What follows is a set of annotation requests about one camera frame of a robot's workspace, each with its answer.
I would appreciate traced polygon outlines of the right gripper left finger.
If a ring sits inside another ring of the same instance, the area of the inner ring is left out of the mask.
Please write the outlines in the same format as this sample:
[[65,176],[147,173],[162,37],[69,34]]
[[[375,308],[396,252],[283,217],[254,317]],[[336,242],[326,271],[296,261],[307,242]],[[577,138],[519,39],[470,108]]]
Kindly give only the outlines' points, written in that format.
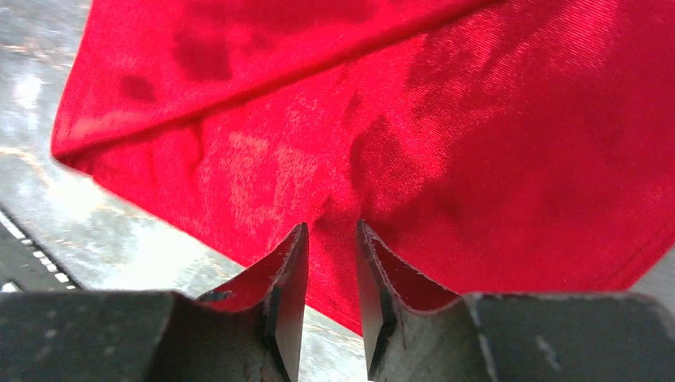
[[295,381],[309,233],[189,298],[171,290],[1,296],[4,381]]

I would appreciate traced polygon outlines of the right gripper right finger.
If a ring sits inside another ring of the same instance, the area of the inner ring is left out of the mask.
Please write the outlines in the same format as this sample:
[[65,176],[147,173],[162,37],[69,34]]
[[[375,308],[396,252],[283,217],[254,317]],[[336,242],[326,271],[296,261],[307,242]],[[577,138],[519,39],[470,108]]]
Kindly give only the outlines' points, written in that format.
[[456,294],[356,228],[371,381],[671,381],[674,320],[642,294]]

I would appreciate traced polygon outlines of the red cloth napkin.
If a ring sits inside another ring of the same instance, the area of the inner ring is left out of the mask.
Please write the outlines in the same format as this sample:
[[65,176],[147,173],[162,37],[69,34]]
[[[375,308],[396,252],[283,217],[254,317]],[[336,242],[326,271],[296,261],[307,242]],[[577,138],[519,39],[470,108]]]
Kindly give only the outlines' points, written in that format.
[[625,290],[674,243],[671,1],[95,1],[53,157],[243,265],[355,225],[457,292]]

